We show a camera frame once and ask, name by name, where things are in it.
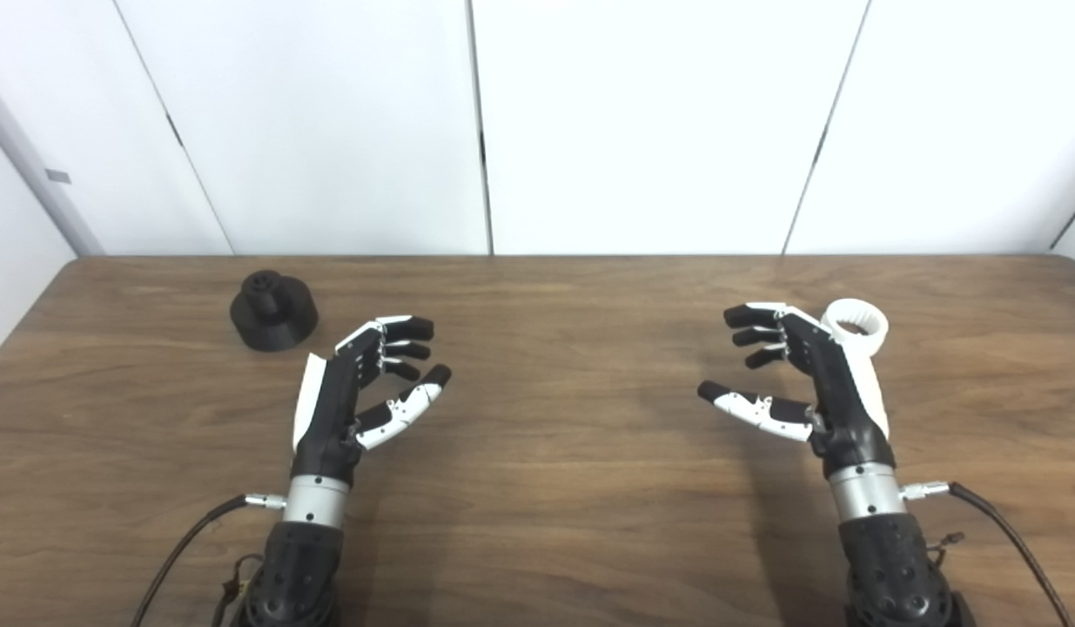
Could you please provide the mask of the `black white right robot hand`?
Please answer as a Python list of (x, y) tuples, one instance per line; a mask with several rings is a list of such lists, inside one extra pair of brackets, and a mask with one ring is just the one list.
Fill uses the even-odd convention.
[(895, 479), (889, 417), (874, 367), (889, 332), (886, 314), (863, 300), (838, 299), (812, 317), (783, 302), (748, 302), (723, 311), (739, 347), (757, 345), (749, 369), (791, 364), (809, 376), (815, 398), (779, 396), (701, 382), (699, 396), (766, 434), (809, 444), (823, 465), (840, 521), (906, 515)]

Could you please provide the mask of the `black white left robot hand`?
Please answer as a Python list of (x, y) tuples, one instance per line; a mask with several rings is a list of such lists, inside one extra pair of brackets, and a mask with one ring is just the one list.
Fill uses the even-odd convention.
[[(283, 523), (342, 527), (354, 470), (363, 453), (419, 421), (452, 377), (445, 365), (422, 374), (411, 364), (428, 360), (427, 342), (434, 334), (432, 320), (387, 316), (367, 320), (339, 341), (327, 358), (309, 354), (293, 412), (293, 460)], [(383, 374), (413, 385), (359, 410), (359, 393)]]

